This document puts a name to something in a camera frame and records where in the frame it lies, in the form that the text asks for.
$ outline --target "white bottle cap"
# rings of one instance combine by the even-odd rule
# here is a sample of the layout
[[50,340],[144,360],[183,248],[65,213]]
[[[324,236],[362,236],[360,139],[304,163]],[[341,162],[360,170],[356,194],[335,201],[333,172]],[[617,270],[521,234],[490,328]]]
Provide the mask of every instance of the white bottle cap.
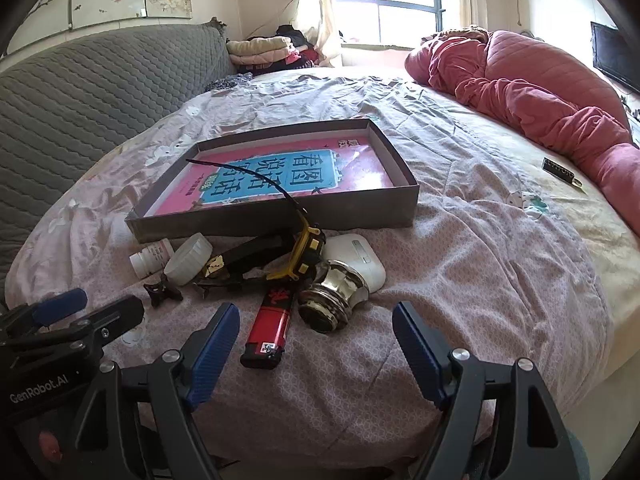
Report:
[[164,273],[174,285],[185,285],[198,274],[207,263],[213,247],[200,233],[183,243],[164,268]]
[[146,263],[142,258],[142,254],[132,254],[129,257],[129,261],[131,262],[133,270],[135,271],[136,276],[139,280],[144,280],[148,275],[151,274],[151,272],[149,272],[149,269],[146,267]]

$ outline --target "gray quilted sofa cover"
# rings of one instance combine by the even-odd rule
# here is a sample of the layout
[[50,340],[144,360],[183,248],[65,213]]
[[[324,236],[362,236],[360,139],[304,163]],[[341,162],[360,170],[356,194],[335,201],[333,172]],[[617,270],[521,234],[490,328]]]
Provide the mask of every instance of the gray quilted sofa cover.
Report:
[[0,73],[0,298],[33,227],[85,171],[235,73],[224,29],[214,18],[110,30]]

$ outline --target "pink book cover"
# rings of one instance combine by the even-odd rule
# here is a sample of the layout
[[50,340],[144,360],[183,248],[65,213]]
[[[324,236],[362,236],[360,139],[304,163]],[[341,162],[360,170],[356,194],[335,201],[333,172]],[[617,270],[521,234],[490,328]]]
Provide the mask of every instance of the pink book cover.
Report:
[[[393,183],[368,137],[298,140],[225,153],[201,152],[198,160],[241,166],[263,174],[292,196],[382,189]],[[148,216],[279,198],[270,184],[238,170],[188,164]]]

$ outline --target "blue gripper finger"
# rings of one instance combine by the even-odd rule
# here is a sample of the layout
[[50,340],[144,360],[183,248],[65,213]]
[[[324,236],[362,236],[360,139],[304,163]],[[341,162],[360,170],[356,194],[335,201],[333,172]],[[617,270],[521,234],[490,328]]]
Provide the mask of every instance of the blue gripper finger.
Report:
[[188,387],[184,400],[191,410],[210,399],[239,330],[238,308],[223,303],[209,324],[194,332],[182,347],[185,356],[182,383]]
[[86,302],[85,291],[81,288],[73,288],[39,303],[31,314],[31,319],[40,326],[49,326],[84,309]]
[[425,325],[413,305],[401,301],[392,314],[394,334],[422,396],[442,408],[452,392],[450,347],[440,332]]

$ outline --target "gray box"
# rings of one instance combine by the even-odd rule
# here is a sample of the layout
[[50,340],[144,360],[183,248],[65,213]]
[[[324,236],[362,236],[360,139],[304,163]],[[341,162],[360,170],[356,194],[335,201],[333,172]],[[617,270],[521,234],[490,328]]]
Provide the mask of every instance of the gray box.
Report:
[[320,121],[288,124],[243,132],[194,144],[153,184],[127,215],[126,223],[140,243],[162,238],[185,238],[196,232],[219,236],[259,236],[283,227],[297,228],[300,220],[284,198],[229,204],[201,210],[148,216],[162,192],[187,166],[188,158],[215,149],[228,150],[244,142],[277,144],[308,139],[367,136],[393,187],[312,194],[296,199],[307,209],[312,221],[322,229],[409,227],[414,222],[419,186],[413,174],[391,142],[369,119]]

